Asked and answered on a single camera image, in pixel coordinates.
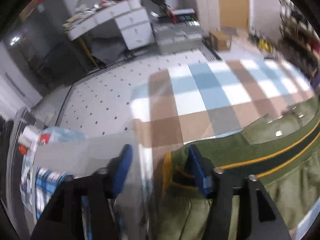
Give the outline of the silver aluminium suitcase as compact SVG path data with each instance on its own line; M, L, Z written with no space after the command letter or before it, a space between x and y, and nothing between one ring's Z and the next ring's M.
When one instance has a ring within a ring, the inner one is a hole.
M155 41L162 55L202 47L203 31L198 21L153 24Z

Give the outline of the wooden shoe rack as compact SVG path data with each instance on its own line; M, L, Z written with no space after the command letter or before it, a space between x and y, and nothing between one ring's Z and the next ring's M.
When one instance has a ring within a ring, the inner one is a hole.
M278 1L281 19L279 47L287 61L311 79L319 70L319 36L292 1Z

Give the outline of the grey pillow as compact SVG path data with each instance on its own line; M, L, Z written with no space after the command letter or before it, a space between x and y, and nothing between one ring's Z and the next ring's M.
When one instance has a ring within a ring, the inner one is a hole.
M125 186L118 197L128 239L145 239L143 187L138 153L138 141L134 131L107 134L82 141L69 141L41 145L37 148L32 175L32 204L35 205L35 175L38 167L55 172L67 172L76 176L89 176L117 157L124 145L133 147L133 159Z

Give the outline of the white cup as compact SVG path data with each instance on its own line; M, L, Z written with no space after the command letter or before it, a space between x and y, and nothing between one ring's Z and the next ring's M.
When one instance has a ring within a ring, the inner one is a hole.
M24 139L31 144L37 144L40 136L41 130L31 125L25 126L22 133L22 137L24 137Z

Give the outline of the white dressing desk with drawers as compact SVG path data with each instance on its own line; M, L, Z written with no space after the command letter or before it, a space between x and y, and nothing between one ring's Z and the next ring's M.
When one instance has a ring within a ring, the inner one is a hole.
M155 43L148 12L140 0L122 0L72 24L66 31L72 41L99 30L103 37L120 36L128 50Z

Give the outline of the checkered bed sheet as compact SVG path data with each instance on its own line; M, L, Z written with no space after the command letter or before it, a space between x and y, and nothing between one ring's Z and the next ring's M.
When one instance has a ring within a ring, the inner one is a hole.
M287 61L178 64L132 90L131 113L142 175L151 179L163 156L197 140L240 132L269 115L315 97L308 79Z

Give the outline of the black refrigerator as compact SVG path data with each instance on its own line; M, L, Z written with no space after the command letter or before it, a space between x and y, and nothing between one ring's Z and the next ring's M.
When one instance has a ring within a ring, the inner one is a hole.
M63 0L32 2L4 35L9 55L42 96L72 85L89 69L85 55L63 28L69 17Z

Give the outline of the black red box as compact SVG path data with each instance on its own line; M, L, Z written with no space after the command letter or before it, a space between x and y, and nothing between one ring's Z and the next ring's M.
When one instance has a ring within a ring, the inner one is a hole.
M197 21L196 12L192 8L171 10L170 17L173 24Z

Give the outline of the blue white plaid folded cloth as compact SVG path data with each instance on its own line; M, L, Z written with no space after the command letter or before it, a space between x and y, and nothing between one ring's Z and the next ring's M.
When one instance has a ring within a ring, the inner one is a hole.
M57 187L67 178L74 179L77 177L66 172L59 173L42 167L37 168L35 173L35 213L37 221L41 217L44 208L49 203ZM85 239L93 239L88 197L82 196L81 201L84 236Z

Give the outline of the wooden door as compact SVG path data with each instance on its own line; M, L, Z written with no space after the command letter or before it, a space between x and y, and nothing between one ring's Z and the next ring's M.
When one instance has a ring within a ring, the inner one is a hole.
M219 0L219 7L221 27L248 28L249 0Z

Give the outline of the small cardboard box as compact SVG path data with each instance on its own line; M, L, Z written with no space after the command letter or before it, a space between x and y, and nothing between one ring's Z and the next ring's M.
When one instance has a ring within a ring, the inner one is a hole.
M210 43L215 51L230 51L232 38L222 31L210 31Z

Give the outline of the green yellow varsity jacket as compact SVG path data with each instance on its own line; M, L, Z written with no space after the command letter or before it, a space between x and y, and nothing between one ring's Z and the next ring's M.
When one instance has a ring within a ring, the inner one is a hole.
M250 175L262 183L289 232L319 200L319 100L294 104L281 118L268 116L241 132L199 140L195 146L237 186ZM157 213L157 239L201 239L211 199L196 186L188 165L188 146L165 155Z

